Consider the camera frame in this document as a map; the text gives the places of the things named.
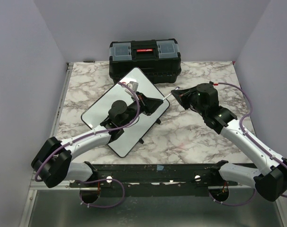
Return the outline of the white whiteboard marker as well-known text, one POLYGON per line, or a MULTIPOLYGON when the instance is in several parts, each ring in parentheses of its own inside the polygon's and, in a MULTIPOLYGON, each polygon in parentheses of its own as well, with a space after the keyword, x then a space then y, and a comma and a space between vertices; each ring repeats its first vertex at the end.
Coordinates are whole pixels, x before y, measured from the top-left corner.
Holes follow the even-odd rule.
POLYGON ((167 100, 167 99, 172 95, 173 91, 176 91, 176 90, 178 90, 178 89, 179 89, 179 87, 176 87, 174 90, 171 90, 170 93, 167 94, 167 95, 162 99, 162 101, 167 100))

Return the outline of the white whiteboard black frame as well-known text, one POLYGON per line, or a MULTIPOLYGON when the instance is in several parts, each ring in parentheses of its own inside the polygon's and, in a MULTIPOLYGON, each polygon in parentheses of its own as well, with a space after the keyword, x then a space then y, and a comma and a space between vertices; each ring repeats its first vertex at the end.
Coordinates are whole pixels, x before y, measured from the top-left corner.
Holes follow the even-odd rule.
MULTIPOLYGON (((133 68, 119 80, 120 83, 128 83, 130 81, 137 82, 137 92, 143 93, 146 97, 164 98, 164 95, 139 68, 133 68)), ((133 102, 130 93, 126 92, 124 87, 115 84, 81 115, 82 121, 91 129, 96 128, 107 117, 112 103, 116 100, 123 100, 127 105, 133 102)), ((165 100, 152 115, 146 116, 140 114, 136 121, 129 127, 126 127, 124 133, 117 140, 109 143, 108 146, 119 157, 125 157, 138 142, 143 142, 143 136, 155 123, 161 122, 160 117, 165 113, 169 106, 169 101, 165 100)))

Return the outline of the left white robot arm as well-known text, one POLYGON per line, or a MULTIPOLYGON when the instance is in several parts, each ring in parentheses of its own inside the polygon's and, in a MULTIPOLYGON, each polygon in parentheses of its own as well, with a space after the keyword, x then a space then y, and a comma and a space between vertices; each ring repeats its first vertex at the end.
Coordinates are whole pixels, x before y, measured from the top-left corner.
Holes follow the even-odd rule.
POLYGON ((68 176, 75 157, 117 140, 140 114, 150 116, 164 102, 163 99, 146 97, 141 92, 131 92, 130 96, 133 100, 131 104, 116 100, 107 117, 87 133, 67 140, 47 139, 31 163, 36 173, 35 181, 44 182, 49 188, 57 186, 68 176))

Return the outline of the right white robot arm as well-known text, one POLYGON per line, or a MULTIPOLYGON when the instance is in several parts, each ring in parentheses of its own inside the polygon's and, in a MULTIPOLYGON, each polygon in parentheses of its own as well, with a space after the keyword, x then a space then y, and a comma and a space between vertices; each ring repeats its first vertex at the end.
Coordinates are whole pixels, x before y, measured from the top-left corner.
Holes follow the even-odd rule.
POLYGON ((247 130, 243 119, 238 119, 232 111, 220 106, 216 85, 209 82, 171 91, 184 109, 198 113, 206 126, 232 142, 255 165, 255 168, 249 168, 222 161, 210 173, 210 181, 215 185, 225 181, 241 183, 255 189, 268 201, 284 196, 287 190, 287 158, 247 130))

